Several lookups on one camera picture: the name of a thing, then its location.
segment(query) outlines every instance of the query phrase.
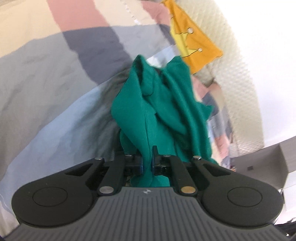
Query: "white wall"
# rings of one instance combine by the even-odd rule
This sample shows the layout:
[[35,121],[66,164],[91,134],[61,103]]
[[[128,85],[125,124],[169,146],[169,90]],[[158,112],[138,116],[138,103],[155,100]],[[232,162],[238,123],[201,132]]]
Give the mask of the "white wall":
[[216,2],[254,80],[265,145],[296,136],[296,1]]

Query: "bedding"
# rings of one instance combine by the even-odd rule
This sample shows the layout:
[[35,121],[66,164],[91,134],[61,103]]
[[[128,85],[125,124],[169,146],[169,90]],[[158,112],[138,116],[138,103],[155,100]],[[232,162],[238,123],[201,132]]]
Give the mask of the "bedding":
[[19,187],[95,156],[113,159],[119,127],[110,108],[133,59],[163,67],[179,55],[169,18],[149,1],[1,2],[1,236],[18,226],[11,198]]

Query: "teal fabric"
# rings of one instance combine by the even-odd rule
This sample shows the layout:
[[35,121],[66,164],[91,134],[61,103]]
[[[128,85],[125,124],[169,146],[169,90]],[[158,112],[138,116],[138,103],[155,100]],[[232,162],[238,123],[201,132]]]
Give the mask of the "teal fabric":
[[211,112],[211,106],[195,101],[190,71],[180,56],[165,68],[156,69],[138,55],[111,108],[121,128],[123,150],[135,154],[138,149],[143,156],[144,173],[132,178],[132,186],[170,185],[167,177],[152,173],[154,145],[159,154],[177,155],[185,162],[198,155],[216,163],[211,159],[206,126]]

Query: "ribbed gray surface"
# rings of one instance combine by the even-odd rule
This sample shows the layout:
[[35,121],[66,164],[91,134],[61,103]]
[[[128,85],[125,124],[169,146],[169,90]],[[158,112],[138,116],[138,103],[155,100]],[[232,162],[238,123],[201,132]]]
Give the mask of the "ribbed gray surface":
[[245,230],[209,217],[191,197],[172,188],[123,187],[101,197],[90,213],[70,225],[39,229],[21,224],[7,241],[285,241],[273,225]]

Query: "metal pin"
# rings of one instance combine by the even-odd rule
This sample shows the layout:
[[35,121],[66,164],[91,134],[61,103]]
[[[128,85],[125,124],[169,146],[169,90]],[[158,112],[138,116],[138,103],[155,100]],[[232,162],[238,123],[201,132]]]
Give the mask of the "metal pin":
[[196,189],[191,186],[185,186],[181,188],[181,192],[185,194],[192,194],[195,193]]
[[202,157],[201,156],[193,156],[194,159],[200,160]]
[[190,27],[190,28],[187,29],[187,32],[188,32],[189,34],[193,34],[193,33],[194,33],[194,29]]
[[110,194],[114,192],[114,188],[109,186],[103,186],[99,189],[99,191],[103,194]]

